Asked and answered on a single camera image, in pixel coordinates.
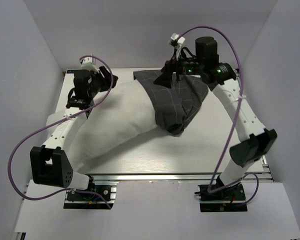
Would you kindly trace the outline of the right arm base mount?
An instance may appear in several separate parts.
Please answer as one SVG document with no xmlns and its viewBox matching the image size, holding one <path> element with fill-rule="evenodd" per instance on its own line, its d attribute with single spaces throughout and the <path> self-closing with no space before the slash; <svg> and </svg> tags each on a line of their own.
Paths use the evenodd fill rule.
<svg viewBox="0 0 300 240">
<path fill-rule="evenodd" d="M 246 195 L 241 183 L 215 193 L 208 193 L 208 185 L 198 185 L 194 193 L 202 213 L 247 212 Z"/>
</svg>

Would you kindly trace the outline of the white pillow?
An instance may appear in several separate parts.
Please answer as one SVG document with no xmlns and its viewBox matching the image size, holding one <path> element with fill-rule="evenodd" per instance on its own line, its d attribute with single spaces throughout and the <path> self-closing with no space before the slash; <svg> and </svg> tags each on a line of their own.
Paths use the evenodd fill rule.
<svg viewBox="0 0 300 240">
<path fill-rule="evenodd" d="M 120 83 L 95 107 L 65 152 L 81 174 L 148 174 L 173 170 L 155 110 L 137 80 Z"/>
</svg>

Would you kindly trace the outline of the dark grey checked pillowcase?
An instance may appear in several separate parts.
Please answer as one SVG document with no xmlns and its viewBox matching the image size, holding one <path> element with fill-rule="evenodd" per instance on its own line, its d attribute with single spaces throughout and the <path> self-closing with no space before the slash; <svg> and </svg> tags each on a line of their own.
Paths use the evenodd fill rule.
<svg viewBox="0 0 300 240">
<path fill-rule="evenodd" d="M 152 102 L 155 123 L 172 136 L 182 134 L 199 112 L 209 88 L 199 77 L 181 75 L 179 81 L 172 75 L 171 88 L 154 84 L 160 70 L 141 70 L 133 73 Z"/>
</svg>

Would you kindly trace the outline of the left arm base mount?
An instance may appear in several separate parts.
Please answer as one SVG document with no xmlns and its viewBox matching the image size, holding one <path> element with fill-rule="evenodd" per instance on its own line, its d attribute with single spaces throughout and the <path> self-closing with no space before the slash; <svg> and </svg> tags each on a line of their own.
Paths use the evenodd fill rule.
<svg viewBox="0 0 300 240">
<path fill-rule="evenodd" d="M 63 208 L 68 210 L 110 210 L 115 202 L 117 183 L 111 181 L 93 181 L 89 188 L 78 192 L 67 191 Z"/>
</svg>

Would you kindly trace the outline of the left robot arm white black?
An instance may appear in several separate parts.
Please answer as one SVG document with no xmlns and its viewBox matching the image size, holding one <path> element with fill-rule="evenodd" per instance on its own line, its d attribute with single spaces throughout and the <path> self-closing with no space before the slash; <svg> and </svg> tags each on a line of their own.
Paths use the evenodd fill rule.
<svg viewBox="0 0 300 240">
<path fill-rule="evenodd" d="M 117 80 L 118 77 L 111 75 L 105 66 L 74 72 L 74 86 L 68 93 L 65 109 L 60 113 L 64 121 L 53 127 L 42 146 L 34 146 L 30 151 L 32 177 L 36 184 L 77 189 L 86 200 L 95 196 L 96 187 L 91 184 L 91 178 L 73 170 L 67 152 L 87 121 L 95 105 L 95 96 L 112 89 Z"/>
</svg>

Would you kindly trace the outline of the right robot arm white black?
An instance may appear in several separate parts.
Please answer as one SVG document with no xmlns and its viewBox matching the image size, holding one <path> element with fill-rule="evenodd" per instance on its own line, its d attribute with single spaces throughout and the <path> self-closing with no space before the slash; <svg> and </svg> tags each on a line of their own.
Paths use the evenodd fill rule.
<svg viewBox="0 0 300 240">
<path fill-rule="evenodd" d="M 217 41 L 211 36 L 195 40 L 195 54 L 186 57 L 185 38 L 174 33 L 169 44 L 174 47 L 154 84 L 172 89 L 181 82 L 181 76 L 200 76 L 201 81 L 218 98 L 232 121 L 231 132 L 236 132 L 239 143 L 230 147 L 230 161 L 218 176 L 209 193 L 226 200 L 234 193 L 234 185 L 244 178 L 247 169 L 272 147 L 278 135 L 268 130 L 257 118 L 243 95 L 243 78 L 228 63 L 219 60 Z"/>
</svg>

